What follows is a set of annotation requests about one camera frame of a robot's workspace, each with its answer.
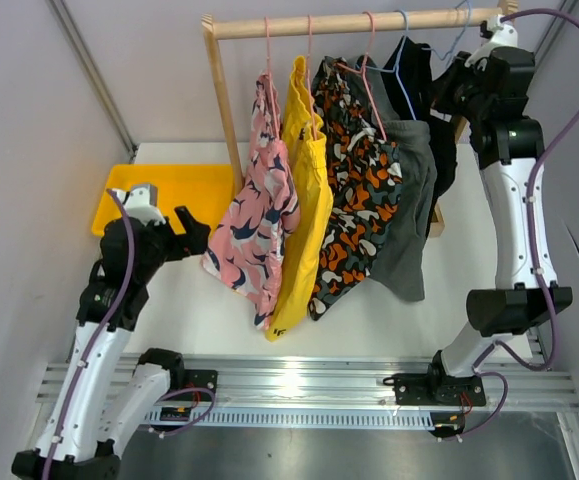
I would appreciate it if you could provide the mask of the black shorts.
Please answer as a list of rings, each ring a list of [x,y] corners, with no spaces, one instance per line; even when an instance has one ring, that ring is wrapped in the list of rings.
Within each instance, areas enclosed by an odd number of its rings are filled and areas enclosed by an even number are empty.
[[[457,170],[457,146],[454,128],[450,122],[431,114],[431,99],[428,93],[430,118],[422,121],[429,127],[430,148],[435,161],[437,178],[434,184],[431,211],[435,212],[438,199],[453,185]]]

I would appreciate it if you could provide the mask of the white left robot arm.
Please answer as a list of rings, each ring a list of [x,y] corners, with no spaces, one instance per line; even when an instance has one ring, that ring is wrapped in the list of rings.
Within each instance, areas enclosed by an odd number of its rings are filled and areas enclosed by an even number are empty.
[[[113,401],[107,399],[120,356],[149,294],[148,283],[167,262],[206,250],[210,228],[184,206],[175,214],[183,233],[167,218],[139,216],[123,206],[107,224],[101,257],[80,296],[74,349],[45,431],[30,450],[14,457],[20,479],[115,479],[124,450],[152,407],[184,396],[216,401],[212,386],[190,384],[181,354],[149,348]]]

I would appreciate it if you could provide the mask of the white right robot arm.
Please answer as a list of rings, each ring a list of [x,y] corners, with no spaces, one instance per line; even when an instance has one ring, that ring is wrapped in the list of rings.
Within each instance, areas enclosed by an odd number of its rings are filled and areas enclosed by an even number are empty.
[[[466,299],[467,323],[439,351],[438,371],[425,380],[427,395],[448,403],[496,348],[553,321],[573,301],[560,285],[546,238],[541,182],[545,151],[540,123],[524,112],[535,71],[531,52],[496,47],[481,56],[459,53],[432,84],[433,106],[470,124],[483,190],[495,228],[495,285]]]

